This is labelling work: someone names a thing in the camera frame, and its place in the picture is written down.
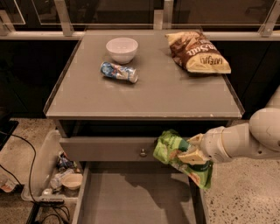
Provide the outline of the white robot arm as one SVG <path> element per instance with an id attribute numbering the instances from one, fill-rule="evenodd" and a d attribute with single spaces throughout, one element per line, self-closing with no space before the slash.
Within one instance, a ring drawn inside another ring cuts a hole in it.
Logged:
<path id="1" fill-rule="evenodd" d="M 280 157 L 280 107 L 257 110 L 248 122 L 220 126 L 187 140 L 187 152 L 178 154 L 186 164 L 231 162 L 237 158 L 277 159 Z"/>

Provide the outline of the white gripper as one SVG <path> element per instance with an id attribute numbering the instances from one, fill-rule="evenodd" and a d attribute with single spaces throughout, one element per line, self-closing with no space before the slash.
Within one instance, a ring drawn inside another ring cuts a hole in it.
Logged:
<path id="1" fill-rule="evenodd" d="M 222 143 L 222 132 L 224 129 L 223 126 L 220 126 L 210 129 L 204 135 L 199 133 L 189 138 L 187 142 L 191 145 L 200 146 L 201 150 L 181 152 L 178 154 L 178 159 L 189 165 L 204 165 L 208 158 L 214 163 L 231 162 L 232 158 L 226 153 Z"/>

